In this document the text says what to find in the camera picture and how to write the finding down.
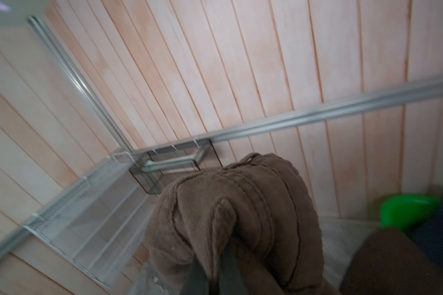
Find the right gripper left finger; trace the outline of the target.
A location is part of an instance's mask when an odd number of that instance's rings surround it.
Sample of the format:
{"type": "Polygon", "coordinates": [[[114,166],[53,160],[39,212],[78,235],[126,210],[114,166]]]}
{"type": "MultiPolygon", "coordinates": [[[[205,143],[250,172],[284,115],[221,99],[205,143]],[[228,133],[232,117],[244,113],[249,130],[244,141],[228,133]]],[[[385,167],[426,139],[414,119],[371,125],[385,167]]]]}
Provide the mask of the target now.
{"type": "Polygon", "coordinates": [[[189,275],[180,295],[210,295],[209,280],[196,256],[192,260],[189,275]]]}

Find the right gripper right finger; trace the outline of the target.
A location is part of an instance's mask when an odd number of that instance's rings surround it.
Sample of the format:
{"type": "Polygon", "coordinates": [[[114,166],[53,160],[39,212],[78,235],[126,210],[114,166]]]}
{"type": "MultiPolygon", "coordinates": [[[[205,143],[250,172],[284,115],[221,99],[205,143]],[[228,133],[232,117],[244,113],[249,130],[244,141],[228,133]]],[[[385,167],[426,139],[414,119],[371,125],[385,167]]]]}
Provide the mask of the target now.
{"type": "Polygon", "coordinates": [[[218,283],[220,295],[247,295],[231,246],[226,246],[220,257],[218,283]]]}

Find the brown corduroy trousers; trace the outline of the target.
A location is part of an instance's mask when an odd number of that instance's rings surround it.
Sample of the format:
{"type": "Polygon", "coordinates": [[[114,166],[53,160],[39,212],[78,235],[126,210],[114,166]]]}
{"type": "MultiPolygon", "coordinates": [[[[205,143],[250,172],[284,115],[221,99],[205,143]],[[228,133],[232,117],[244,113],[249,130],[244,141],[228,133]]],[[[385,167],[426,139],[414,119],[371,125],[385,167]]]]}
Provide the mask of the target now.
{"type": "Polygon", "coordinates": [[[372,234],[333,287],[306,184],[274,154],[252,153],[170,184],[145,243],[158,274],[179,292],[196,256],[210,295],[219,295],[220,257],[231,246],[248,295],[443,295],[443,270],[393,227],[372,234]]]}

